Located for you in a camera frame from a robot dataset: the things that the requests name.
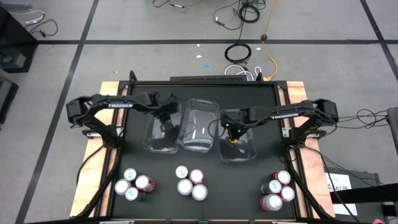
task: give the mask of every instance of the black table surface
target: black table surface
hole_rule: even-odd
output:
[[[221,110],[248,106],[278,105],[275,85],[259,86],[137,86],[132,95],[148,91],[167,97],[170,93],[182,100],[203,99],[218,103]],[[293,219],[293,203],[284,203],[277,212],[259,207],[260,185],[268,176],[285,169],[280,121],[271,121],[253,129],[257,157],[249,162],[225,163],[218,148],[203,154],[180,147],[176,154],[156,154],[143,148],[147,116],[135,110],[127,114],[125,144],[121,151],[118,178],[127,168],[152,177],[155,190],[145,202],[130,202],[114,194],[111,215],[114,218],[146,219]],[[205,176],[207,198],[202,202],[180,195],[175,169],[187,166],[200,169]]]

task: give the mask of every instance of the clear plastic container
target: clear plastic container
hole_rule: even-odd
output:
[[[189,100],[178,139],[182,147],[195,152],[208,152],[213,146],[217,116],[217,103]]]
[[[180,107],[176,113],[170,115],[173,127],[170,131],[163,132],[160,120],[148,114],[146,136],[142,145],[144,148],[156,153],[173,154],[178,151],[178,134],[180,133],[181,113]]]
[[[225,112],[238,112],[239,110],[222,110]],[[247,133],[239,138],[239,142],[232,147],[230,144],[228,132],[221,127],[220,120],[218,121],[220,157],[223,162],[246,162],[256,158],[257,152],[254,148],[253,131],[250,128]]]

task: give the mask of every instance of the small white object on floor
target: small white object on floor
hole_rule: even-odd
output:
[[[332,192],[333,189],[331,187],[331,182],[329,179],[329,175],[325,173],[326,181],[328,182],[329,192]],[[333,181],[333,185],[337,191],[339,190],[349,190],[351,189],[351,183],[349,182],[349,176],[343,174],[330,174],[330,177]],[[358,215],[356,211],[355,204],[346,204],[347,208],[351,211],[353,215]],[[336,214],[341,215],[349,215],[347,209],[342,204],[333,204],[333,209],[335,210]]]

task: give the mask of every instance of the white cable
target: white cable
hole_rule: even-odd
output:
[[[40,12],[42,14],[41,17],[37,18],[37,19],[33,19],[31,21],[25,21],[26,25],[30,25],[30,24],[36,24],[38,23],[41,19],[44,18],[44,12],[43,11],[32,11],[32,12],[25,12],[25,13],[16,13],[16,12],[10,12],[10,14],[12,15],[18,15],[18,16],[23,16],[23,15],[28,15],[28,14],[32,14],[32,13],[37,13]]]
[[[246,78],[248,79],[248,81],[250,81],[249,78],[247,77],[247,73],[248,73],[248,74],[250,74],[251,78],[253,79],[252,73],[251,73],[251,72],[248,72],[248,71],[245,71],[245,69],[244,69],[242,66],[240,66],[240,65],[230,65],[230,66],[226,67],[226,69],[225,69],[225,71],[224,71],[224,75],[226,75],[226,71],[227,71],[229,68],[231,68],[231,67],[238,67],[238,68],[240,68],[240,69],[242,70],[242,72],[239,72],[237,75],[239,75],[240,73],[244,73],[244,74],[246,75]]]
[[[224,71],[224,75],[226,75],[226,71],[227,71],[229,68],[231,68],[231,67],[238,67],[238,68],[240,68],[240,69],[242,70],[242,72],[237,73],[237,75],[240,75],[240,74],[244,73],[244,74],[246,75],[246,77],[247,77],[247,75],[249,74],[249,75],[251,76],[251,80],[254,81],[254,76],[253,76],[253,74],[252,74],[251,72],[249,72],[249,71],[246,71],[246,70],[245,70],[242,66],[240,66],[240,65],[230,65],[230,66],[226,67],[226,69],[225,69],[225,71]],[[256,76],[258,76],[257,69],[259,69],[260,72],[261,72],[261,68],[260,68],[260,67],[254,68],[254,72],[256,73]]]
[[[254,77],[253,77],[253,74],[251,72],[244,71],[244,72],[239,72],[236,75],[240,75],[241,73],[244,73],[245,75],[247,75],[246,73],[248,73],[251,76],[251,80],[254,81]]]
[[[256,68],[254,68],[254,73],[256,74],[256,76],[259,76],[259,73],[260,73],[260,72],[259,72],[259,73],[257,73],[257,69],[259,69],[259,70],[260,70],[260,72],[261,72],[261,68],[260,68],[260,67],[258,67],[258,66],[257,66]]]

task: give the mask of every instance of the white can lid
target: white can lid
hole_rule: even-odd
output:
[[[269,195],[268,202],[273,209],[280,209],[282,206],[282,199],[278,195]]]
[[[193,188],[192,182],[188,179],[180,180],[180,182],[177,185],[178,192],[180,192],[180,194],[183,195],[191,193],[192,188]]]
[[[148,177],[146,177],[144,175],[137,177],[137,180],[136,180],[137,188],[143,189],[148,185],[148,183],[149,183]]]
[[[124,171],[124,178],[128,181],[132,181],[137,177],[137,171],[133,168],[128,168]]]
[[[195,200],[204,200],[207,196],[207,188],[203,184],[199,184],[193,187],[192,197]]]
[[[269,182],[269,189],[273,193],[279,193],[280,190],[282,190],[282,185],[280,184],[280,182],[278,180],[272,180]]]
[[[130,187],[126,190],[127,200],[135,200],[138,197],[138,189],[135,187]]]
[[[121,179],[118,180],[114,185],[114,190],[118,194],[124,194],[129,187],[130,187],[129,182],[124,179]]]
[[[185,166],[179,166],[176,168],[175,170],[175,175],[180,178],[180,179],[184,179],[187,177],[188,175],[188,168]]]
[[[278,180],[282,184],[288,184],[290,182],[290,174],[286,170],[281,170],[278,172]]]
[[[295,195],[295,194],[294,194],[293,188],[291,188],[291,187],[289,187],[289,186],[284,187],[284,188],[282,189],[282,191],[281,191],[281,194],[282,194],[282,197],[283,197],[285,200],[288,200],[288,201],[293,200],[294,195]]]
[[[198,170],[198,169],[193,170],[191,172],[190,178],[194,182],[199,182],[199,181],[201,181],[203,179],[203,173],[200,170]]]

